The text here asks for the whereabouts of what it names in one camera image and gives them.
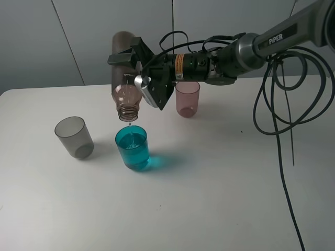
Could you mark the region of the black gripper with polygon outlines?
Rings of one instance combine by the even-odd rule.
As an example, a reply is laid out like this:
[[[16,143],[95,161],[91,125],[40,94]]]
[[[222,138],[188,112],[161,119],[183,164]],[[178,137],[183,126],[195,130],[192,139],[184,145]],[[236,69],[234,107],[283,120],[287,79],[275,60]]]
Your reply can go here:
[[[154,53],[141,37],[133,37],[127,50],[111,54],[107,64],[111,66],[143,67],[141,77],[145,83],[171,85],[173,82],[203,82],[210,71],[210,57],[202,52],[187,54]]]

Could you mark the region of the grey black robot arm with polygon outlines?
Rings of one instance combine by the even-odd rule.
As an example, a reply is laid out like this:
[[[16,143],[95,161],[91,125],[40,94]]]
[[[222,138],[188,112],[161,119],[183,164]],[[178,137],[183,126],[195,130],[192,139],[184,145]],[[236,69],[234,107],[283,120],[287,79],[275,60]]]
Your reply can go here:
[[[174,82],[229,85],[238,76],[260,69],[270,56],[307,41],[317,47],[334,48],[334,1],[316,1],[261,35],[243,32],[195,41],[202,48],[189,54],[169,52],[189,47],[191,42],[154,55],[140,37],[134,37],[127,49],[112,53],[107,63],[135,68],[140,62],[141,76],[151,80],[169,72]]]

